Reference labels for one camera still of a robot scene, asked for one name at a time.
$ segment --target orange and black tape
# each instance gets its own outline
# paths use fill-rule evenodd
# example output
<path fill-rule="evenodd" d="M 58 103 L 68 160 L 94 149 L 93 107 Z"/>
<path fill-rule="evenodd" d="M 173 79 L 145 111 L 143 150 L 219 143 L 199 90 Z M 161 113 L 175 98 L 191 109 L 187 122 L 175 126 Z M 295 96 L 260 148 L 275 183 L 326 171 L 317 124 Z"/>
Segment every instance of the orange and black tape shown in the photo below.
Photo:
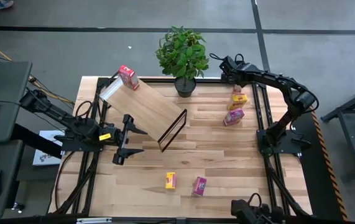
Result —
<path fill-rule="evenodd" d="M 347 213 L 346 213 L 346 210 L 344 209 L 343 199 L 341 198 L 339 187 L 338 187 L 338 183 L 336 182 L 336 177 L 335 177 L 333 169 L 332 169 L 331 161 L 329 160 L 328 151 L 326 150 L 325 142 L 324 142 L 324 139 L 323 139 L 322 134 L 321 134 L 320 124 L 318 123 L 318 119 L 317 119 L 314 111 L 311 112 L 311 113 L 313 115 L 315 129 L 316 129 L 317 134 L 318 134 L 318 139 L 320 140 L 321 148 L 322 148 L 323 155 L 324 155 L 324 158 L 325 158 L 325 164 L 326 164 L 326 166 L 328 168 L 328 172 L 329 172 L 329 175 L 330 175 L 330 178 L 331 178 L 331 181 L 332 181 L 332 186 L 334 188 L 334 193 L 336 194 L 336 199 L 337 199 L 338 204 L 339 204 L 339 208 L 340 208 L 340 212 L 342 214 L 342 218 L 343 218 L 344 221 L 348 221 Z"/>

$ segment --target potted plant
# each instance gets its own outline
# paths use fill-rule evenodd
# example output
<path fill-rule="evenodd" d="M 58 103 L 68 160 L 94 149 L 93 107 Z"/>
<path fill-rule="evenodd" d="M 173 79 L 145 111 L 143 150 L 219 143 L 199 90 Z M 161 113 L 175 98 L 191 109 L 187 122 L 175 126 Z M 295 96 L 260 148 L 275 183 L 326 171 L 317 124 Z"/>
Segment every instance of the potted plant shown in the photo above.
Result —
<path fill-rule="evenodd" d="M 202 76 L 209 68 L 209 59 L 205 56 L 205 46 L 200 43 L 200 33 L 172 27 L 172 32 L 159 40 L 159 49 L 155 51 L 162 73 L 173 75 L 175 88 L 181 97 L 189 97 L 196 87 L 195 77 Z"/>

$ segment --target wooden tabletop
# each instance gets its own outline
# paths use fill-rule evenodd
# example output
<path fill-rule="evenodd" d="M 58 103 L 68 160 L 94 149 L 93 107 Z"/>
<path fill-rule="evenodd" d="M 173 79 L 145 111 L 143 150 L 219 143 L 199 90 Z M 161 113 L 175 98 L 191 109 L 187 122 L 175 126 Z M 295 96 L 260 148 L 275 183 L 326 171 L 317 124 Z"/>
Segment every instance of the wooden tabletop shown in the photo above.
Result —
<path fill-rule="evenodd" d="M 97 79 L 82 77 L 76 105 L 93 100 Z M 242 90 L 248 97 L 243 107 L 245 117 L 239 124 L 225 127 L 223 118 L 232 86 L 197 84 L 191 97 L 181 98 L 173 83 L 149 85 L 177 106 L 188 110 L 187 124 L 164 153 L 159 151 L 157 142 L 151 137 L 129 134 L 128 146 L 145 151 L 126 159 L 123 166 L 112 163 L 115 147 L 106 147 L 99 158 L 91 216 L 231 218 L 231 200 L 247 200 L 257 192 L 263 203 L 270 203 L 264 162 L 257 150 L 258 127 L 251 86 Z M 277 121 L 287 106 L 277 89 L 268 87 L 267 91 L 272 116 Z M 107 112 L 106 121 L 122 128 L 122 115 L 115 109 Z M 72 155 L 62 170 L 58 185 L 59 204 L 76 185 L 81 157 L 79 152 Z M 287 188 L 304 211 L 311 213 L 300 161 L 288 154 L 282 154 L 280 158 Z M 174 191 L 165 189 L 166 172 L 176 172 Z M 207 179 L 202 197 L 191 196 L 198 176 Z M 81 207 L 86 187 L 83 192 Z M 276 193 L 282 206 L 280 193 L 278 190 Z M 257 199 L 252 201 L 253 205 L 257 203 Z M 52 197 L 49 212 L 54 210 Z"/>

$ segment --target floor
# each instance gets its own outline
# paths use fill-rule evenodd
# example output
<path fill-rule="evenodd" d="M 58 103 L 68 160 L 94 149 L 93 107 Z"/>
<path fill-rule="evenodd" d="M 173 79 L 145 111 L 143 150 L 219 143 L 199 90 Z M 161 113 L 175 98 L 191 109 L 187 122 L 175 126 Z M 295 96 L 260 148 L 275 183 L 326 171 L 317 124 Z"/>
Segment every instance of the floor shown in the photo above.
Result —
<path fill-rule="evenodd" d="M 2 52 L 16 61 L 33 62 L 32 74 L 71 100 L 81 76 L 110 75 L 121 64 L 138 75 L 162 75 L 154 51 L 170 26 L 202 28 L 208 53 L 242 53 L 260 68 L 294 77 L 320 99 L 318 117 L 355 94 L 355 0 L 15 0 L 12 9 L 0 11 L 0 26 L 117 28 L 0 31 Z M 205 75 L 219 74 L 218 62 L 211 60 Z M 52 128 L 25 111 L 18 122 L 33 131 Z M 321 128 L 336 176 L 354 171 L 339 122 L 321 123 Z M 338 182 L 348 217 L 355 221 L 355 181 Z M 51 187 L 52 180 L 28 182 L 21 200 L 43 206 L 23 215 L 44 214 Z"/>

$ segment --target shoe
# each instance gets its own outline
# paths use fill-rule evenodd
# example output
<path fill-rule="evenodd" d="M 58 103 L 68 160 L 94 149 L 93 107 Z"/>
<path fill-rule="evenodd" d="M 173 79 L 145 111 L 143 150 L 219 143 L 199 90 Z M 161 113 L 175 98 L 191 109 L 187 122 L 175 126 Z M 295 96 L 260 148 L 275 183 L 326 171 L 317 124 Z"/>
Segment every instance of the shoe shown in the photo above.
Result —
<path fill-rule="evenodd" d="M 9 0 L 0 0 L 0 9 L 7 9 L 8 7 L 12 6 L 14 1 Z"/>

